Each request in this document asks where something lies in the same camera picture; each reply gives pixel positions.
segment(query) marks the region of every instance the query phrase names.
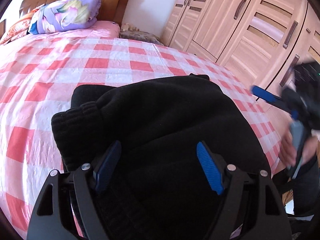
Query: purple pillow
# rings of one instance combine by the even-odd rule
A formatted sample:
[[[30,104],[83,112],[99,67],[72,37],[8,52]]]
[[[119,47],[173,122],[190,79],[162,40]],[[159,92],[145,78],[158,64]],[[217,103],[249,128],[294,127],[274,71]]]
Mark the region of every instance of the purple pillow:
[[[101,0],[60,0],[43,6],[30,23],[31,34],[87,29],[97,21]]]

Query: screw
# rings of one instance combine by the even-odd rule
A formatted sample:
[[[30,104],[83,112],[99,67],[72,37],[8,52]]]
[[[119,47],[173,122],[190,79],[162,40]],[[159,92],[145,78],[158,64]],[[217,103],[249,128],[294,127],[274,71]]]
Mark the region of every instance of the screw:
[[[88,169],[90,169],[90,167],[91,167],[90,163],[85,163],[81,166],[81,169],[83,171],[87,171]]]
[[[236,170],[236,166],[234,166],[233,164],[228,164],[227,169],[229,171],[235,171]]]
[[[54,177],[54,176],[56,176],[58,174],[58,171],[57,170],[52,170],[52,171],[50,171],[50,176],[51,177]]]
[[[268,176],[268,172],[266,172],[265,170],[261,170],[261,171],[260,171],[260,175],[261,175],[262,177],[266,177],[266,176]]]

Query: pink checkered bedsheet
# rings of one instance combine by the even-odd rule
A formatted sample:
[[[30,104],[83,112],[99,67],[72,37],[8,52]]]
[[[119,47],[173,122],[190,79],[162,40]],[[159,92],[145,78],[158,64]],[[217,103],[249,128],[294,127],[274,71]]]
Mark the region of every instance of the pink checkered bedsheet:
[[[207,74],[236,103],[275,169],[278,134],[239,80],[208,60],[97,31],[27,35],[0,47],[0,55],[0,207],[24,239],[47,175],[62,171],[51,117],[70,108],[72,92],[81,84],[118,87]]]

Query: black cloth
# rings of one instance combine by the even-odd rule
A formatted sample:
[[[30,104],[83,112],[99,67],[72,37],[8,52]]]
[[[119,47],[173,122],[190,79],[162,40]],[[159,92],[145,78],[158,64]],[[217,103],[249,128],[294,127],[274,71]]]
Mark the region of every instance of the black cloth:
[[[299,170],[293,182],[294,214],[308,215],[313,212],[320,197],[320,173],[316,155]]]
[[[210,189],[196,157],[199,141],[244,171],[271,173],[250,125],[206,75],[119,88],[83,85],[75,89],[71,106],[52,118],[67,170],[90,163],[112,141],[121,141],[122,155],[110,188],[120,177],[166,239],[203,238],[219,206],[220,197]],[[115,212],[106,210],[106,195],[98,200],[103,216]],[[122,239],[110,221],[105,223]],[[127,223],[136,228],[132,220]],[[142,235],[128,239],[156,239]]]

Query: cabinet door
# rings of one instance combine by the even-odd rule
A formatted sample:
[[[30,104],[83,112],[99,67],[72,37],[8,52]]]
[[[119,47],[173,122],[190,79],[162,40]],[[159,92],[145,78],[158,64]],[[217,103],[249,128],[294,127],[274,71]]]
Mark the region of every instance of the cabinet door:
[[[170,47],[186,51],[211,0],[188,0]]]
[[[295,89],[293,80],[294,65],[306,63],[312,60],[316,60],[320,63],[320,21],[309,4],[306,19],[297,43],[287,61],[282,66],[280,72],[267,88],[267,91],[279,96],[280,91],[284,86],[289,86]],[[291,122],[289,114],[267,104],[261,98],[258,99],[258,103],[270,118],[271,123],[279,135],[282,135]]]
[[[219,58],[250,0],[212,0],[193,40]]]
[[[217,59],[212,56],[209,52],[207,52],[204,48],[202,48],[199,44],[191,41],[189,48],[187,49],[188,53],[192,53],[200,58],[208,59],[212,62],[216,62]]]
[[[161,42],[165,46],[168,46],[171,41],[171,38],[174,34],[174,31],[176,30],[176,28],[178,26],[179,20],[182,16],[184,10],[187,7],[187,1],[188,0],[177,0],[174,7],[173,7],[173,10],[172,10],[172,13],[168,19],[167,25],[164,28],[163,33],[160,38]]]
[[[265,89],[297,41],[307,5],[307,0],[251,0],[217,63],[247,88]]]

